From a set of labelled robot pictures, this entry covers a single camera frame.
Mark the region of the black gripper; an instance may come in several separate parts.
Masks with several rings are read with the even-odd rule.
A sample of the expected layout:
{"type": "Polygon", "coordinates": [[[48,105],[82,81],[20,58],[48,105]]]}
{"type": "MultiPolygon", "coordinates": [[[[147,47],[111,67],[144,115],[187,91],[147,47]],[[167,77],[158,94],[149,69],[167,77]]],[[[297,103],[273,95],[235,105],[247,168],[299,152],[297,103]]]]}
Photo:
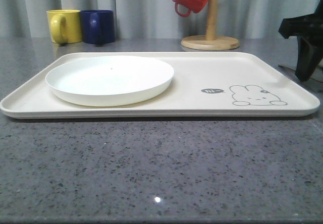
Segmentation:
{"type": "Polygon", "coordinates": [[[322,16],[310,14],[295,18],[285,18],[279,27],[285,38],[297,36],[298,61],[296,77],[307,81],[322,60],[322,16]]]}

